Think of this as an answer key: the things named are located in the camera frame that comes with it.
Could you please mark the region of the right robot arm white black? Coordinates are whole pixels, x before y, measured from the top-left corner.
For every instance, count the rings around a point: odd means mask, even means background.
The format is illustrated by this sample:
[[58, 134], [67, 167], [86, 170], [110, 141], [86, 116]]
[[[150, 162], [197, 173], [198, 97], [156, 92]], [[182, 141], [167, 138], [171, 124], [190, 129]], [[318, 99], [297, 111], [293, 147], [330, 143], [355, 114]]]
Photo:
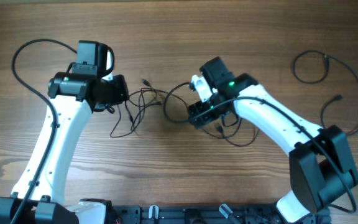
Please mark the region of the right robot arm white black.
[[332, 207], [358, 185], [358, 171], [344, 131], [309, 122], [275, 100], [253, 77], [235, 76], [220, 57], [200, 67], [190, 88], [200, 100], [189, 106], [196, 128], [232, 113], [273, 140], [288, 156], [291, 190], [276, 203], [288, 223]]

